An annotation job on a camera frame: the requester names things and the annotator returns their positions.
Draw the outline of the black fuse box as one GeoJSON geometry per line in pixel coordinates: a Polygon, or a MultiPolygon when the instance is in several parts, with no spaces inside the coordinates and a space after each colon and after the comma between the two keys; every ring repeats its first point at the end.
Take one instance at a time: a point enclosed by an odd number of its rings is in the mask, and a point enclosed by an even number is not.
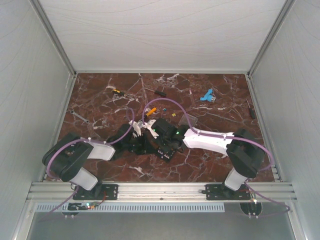
{"type": "Polygon", "coordinates": [[[155,155],[163,160],[166,163],[169,163],[171,161],[171,159],[173,158],[173,156],[175,155],[176,150],[175,149],[170,149],[169,151],[165,152],[161,147],[158,147],[156,149],[155,155]]]}

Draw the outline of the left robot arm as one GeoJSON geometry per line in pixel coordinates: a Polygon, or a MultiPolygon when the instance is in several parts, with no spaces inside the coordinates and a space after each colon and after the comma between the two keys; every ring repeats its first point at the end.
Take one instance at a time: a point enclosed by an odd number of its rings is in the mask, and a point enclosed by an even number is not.
{"type": "Polygon", "coordinates": [[[115,135],[105,142],[93,141],[68,133],[42,158],[47,174],[63,182],[79,186],[77,198],[101,199],[107,188],[93,173],[84,168],[88,159],[115,161],[124,152],[137,156],[155,154],[157,151],[144,134],[138,135],[130,124],[121,125],[115,135]]]}

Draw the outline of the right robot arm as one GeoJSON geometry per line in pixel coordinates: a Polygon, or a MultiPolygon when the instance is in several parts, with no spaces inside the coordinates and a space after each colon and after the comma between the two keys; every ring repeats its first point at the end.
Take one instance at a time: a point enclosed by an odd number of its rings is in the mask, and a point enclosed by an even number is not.
{"type": "Polygon", "coordinates": [[[191,128],[188,125],[175,127],[165,119],[150,120],[147,129],[154,142],[166,153],[170,150],[202,149],[227,156],[233,167],[222,186],[208,190],[210,197],[231,200],[247,179],[254,179],[265,158],[263,149],[257,146],[252,134],[245,129],[236,132],[218,133],[191,128]]]}

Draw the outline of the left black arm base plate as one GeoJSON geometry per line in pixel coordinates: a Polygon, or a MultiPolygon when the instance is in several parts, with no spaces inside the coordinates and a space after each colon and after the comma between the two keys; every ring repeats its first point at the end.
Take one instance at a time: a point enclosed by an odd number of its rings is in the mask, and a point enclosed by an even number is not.
{"type": "Polygon", "coordinates": [[[91,190],[85,190],[80,187],[77,193],[72,197],[73,200],[99,200],[103,199],[107,201],[113,201],[118,199],[118,188],[117,184],[103,184],[99,183],[91,190]]]}

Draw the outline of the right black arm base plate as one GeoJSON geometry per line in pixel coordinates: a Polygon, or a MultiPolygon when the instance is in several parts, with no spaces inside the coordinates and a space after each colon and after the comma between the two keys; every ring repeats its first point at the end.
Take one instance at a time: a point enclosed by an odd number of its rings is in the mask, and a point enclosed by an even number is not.
{"type": "Polygon", "coordinates": [[[236,191],[227,188],[224,184],[206,184],[201,193],[209,201],[248,201],[251,199],[250,191],[244,184],[236,191]]]}

